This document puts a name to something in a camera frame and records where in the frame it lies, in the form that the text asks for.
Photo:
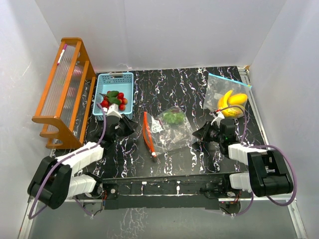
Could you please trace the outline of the red fake strawberries bunch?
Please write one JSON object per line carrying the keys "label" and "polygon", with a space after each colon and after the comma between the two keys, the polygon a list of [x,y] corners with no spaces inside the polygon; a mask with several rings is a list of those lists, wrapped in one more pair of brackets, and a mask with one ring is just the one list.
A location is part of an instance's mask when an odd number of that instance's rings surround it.
{"label": "red fake strawberries bunch", "polygon": [[117,104],[120,111],[124,111],[126,109],[128,100],[125,98],[124,93],[118,91],[108,91],[106,94],[100,93],[99,95],[102,96],[100,105],[103,108],[109,108],[111,104]]}

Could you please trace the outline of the green fake grapes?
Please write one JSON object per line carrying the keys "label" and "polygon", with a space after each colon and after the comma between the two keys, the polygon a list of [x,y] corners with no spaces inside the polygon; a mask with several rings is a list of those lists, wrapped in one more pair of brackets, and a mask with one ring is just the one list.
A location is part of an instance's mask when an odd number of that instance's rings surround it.
{"label": "green fake grapes", "polygon": [[163,121],[167,124],[181,124],[184,122],[184,114],[182,112],[169,111],[163,115]]}

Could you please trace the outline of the red zip clear bag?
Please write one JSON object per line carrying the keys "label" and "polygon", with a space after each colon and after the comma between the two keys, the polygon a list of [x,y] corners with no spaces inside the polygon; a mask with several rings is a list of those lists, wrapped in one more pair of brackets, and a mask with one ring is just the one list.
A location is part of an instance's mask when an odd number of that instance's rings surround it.
{"label": "red zip clear bag", "polygon": [[[181,124],[165,123],[163,121],[163,115],[169,111],[182,112],[184,114],[184,122]],[[157,117],[153,117],[148,112],[144,112],[143,138],[152,157],[157,157],[166,152],[194,144],[196,138],[192,133],[193,129],[190,122],[186,114],[179,107],[171,107]]]}

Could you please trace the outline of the blue zip clear bag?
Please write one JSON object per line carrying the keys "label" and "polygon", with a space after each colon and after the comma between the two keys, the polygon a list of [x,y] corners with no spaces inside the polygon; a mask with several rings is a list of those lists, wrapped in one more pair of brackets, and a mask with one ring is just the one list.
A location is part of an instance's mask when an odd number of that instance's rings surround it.
{"label": "blue zip clear bag", "polygon": [[240,118],[243,116],[251,88],[251,85],[210,73],[203,108],[211,111],[222,110],[225,118]]}

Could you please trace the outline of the light blue plastic basket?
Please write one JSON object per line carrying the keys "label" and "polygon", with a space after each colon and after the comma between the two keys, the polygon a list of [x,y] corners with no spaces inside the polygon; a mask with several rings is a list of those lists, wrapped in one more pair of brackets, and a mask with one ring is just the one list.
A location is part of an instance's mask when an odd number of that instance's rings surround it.
{"label": "light blue plastic basket", "polygon": [[97,120],[102,120],[102,107],[117,105],[121,114],[133,118],[134,108],[134,76],[131,72],[103,73],[98,76],[92,114]]}

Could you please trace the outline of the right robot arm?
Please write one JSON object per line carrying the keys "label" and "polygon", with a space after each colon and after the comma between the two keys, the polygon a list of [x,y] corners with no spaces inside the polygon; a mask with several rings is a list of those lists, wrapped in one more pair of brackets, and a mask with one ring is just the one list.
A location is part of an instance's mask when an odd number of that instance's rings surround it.
{"label": "right robot arm", "polygon": [[295,180],[290,174],[285,159],[277,149],[266,146],[254,148],[244,146],[235,133],[234,120],[207,121],[202,128],[192,133],[203,142],[216,142],[220,152],[229,159],[248,166],[248,172],[226,176],[222,185],[225,196],[232,198],[242,191],[258,197],[289,194],[296,196]]}

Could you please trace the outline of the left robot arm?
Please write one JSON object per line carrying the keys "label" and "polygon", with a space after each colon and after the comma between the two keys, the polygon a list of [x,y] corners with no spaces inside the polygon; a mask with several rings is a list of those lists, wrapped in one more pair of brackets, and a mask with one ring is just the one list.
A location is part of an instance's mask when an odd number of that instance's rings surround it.
{"label": "left robot arm", "polygon": [[101,180],[94,175],[77,176],[76,173],[101,160],[107,148],[118,138],[134,133],[137,127],[138,123],[124,114],[120,117],[106,116],[97,142],[88,142],[64,156],[43,158],[27,193],[51,209],[57,209],[67,198],[81,194],[87,194],[93,199],[99,198],[103,193]]}

